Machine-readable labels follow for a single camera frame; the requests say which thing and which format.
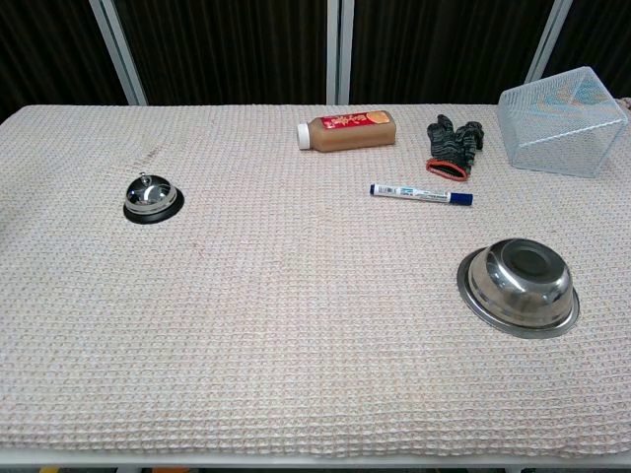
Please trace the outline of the dark knitted work glove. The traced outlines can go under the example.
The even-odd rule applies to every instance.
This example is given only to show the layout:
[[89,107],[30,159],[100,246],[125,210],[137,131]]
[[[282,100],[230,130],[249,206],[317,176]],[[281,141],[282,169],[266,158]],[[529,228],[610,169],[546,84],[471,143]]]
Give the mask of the dark knitted work glove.
[[431,158],[426,162],[426,170],[449,180],[468,181],[476,153],[483,149],[482,124],[468,121],[454,129],[452,121],[439,114],[427,127],[427,135]]

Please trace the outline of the stainless steel bowl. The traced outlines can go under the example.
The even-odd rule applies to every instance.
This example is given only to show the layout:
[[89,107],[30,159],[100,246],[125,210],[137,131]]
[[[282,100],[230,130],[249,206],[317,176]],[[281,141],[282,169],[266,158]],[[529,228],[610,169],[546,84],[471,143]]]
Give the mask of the stainless steel bowl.
[[568,264],[535,240],[509,238],[469,253],[458,266],[456,283],[473,313],[515,337],[559,337],[580,316]]

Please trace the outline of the white slanted frame post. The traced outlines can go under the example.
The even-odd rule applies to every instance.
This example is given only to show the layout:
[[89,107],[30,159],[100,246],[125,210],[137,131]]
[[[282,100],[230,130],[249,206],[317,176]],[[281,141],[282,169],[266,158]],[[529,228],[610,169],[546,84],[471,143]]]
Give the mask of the white slanted frame post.
[[542,78],[572,5],[573,0],[554,0],[538,46],[527,70],[524,80],[525,84]]
[[118,82],[130,105],[148,105],[114,0],[88,0]]

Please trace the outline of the white vertical frame post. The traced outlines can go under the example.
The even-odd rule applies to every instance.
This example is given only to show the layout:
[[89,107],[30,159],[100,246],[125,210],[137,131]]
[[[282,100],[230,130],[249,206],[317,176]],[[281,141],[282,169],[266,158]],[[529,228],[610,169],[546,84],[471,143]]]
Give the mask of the white vertical frame post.
[[355,0],[326,0],[325,103],[348,105]]

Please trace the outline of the beige waffle weave tablecloth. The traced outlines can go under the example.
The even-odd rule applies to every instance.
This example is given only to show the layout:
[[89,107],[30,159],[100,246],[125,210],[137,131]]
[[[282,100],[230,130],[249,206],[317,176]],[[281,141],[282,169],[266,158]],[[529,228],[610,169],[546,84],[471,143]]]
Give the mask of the beige waffle weave tablecloth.
[[[490,105],[394,105],[391,147],[302,152],[320,106],[32,105],[0,124],[0,448],[631,451],[631,126],[600,176],[512,168]],[[482,124],[468,181],[427,127]],[[123,215],[141,172],[184,196]],[[469,193],[458,206],[371,183]],[[577,324],[524,340],[456,271],[509,237],[568,263]]]

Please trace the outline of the blue white marker pen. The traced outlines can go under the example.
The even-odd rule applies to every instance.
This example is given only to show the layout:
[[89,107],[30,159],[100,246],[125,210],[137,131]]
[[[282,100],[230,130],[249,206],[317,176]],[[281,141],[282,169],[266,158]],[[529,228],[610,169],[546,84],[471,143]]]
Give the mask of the blue white marker pen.
[[473,195],[469,193],[439,192],[378,183],[370,184],[369,193],[375,197],[391,197],[458,206],[471,206],[473,201]]

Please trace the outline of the silver desk call bell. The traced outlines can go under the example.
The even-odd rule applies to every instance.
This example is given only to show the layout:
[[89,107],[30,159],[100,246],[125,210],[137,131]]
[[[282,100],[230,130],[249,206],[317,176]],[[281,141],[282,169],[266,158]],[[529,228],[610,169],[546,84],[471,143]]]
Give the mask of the silver desk call bell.
[[127,187],[122,209],[128,221],[154,225],[176,215],[183,204],[183,194],[167,179],[141,172]]

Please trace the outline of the brown drink bottle red label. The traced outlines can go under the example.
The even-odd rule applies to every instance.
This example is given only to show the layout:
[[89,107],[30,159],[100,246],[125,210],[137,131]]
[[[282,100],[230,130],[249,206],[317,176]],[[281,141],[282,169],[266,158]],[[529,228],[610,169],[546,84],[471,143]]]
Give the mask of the brown drink bottle red label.
[[300,150],[322,153],[389,146],[395,143],[396,124],[386,110],[316,117],[297,125]]

